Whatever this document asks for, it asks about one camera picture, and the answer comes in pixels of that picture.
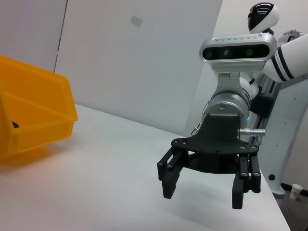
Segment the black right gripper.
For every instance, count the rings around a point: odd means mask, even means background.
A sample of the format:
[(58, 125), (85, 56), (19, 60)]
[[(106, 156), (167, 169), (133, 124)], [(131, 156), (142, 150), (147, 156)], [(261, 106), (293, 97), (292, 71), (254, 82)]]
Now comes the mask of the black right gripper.
[(240, 118), (236, 115), (209, 115), (197, 134), (177, 138), (157, 163), (163, 197), (171, 199), (182, 169), (212, 174), (235, 174), (232, 208), (242, 209), (244, 193), (261, 191), (258, 145), (238, 137)]

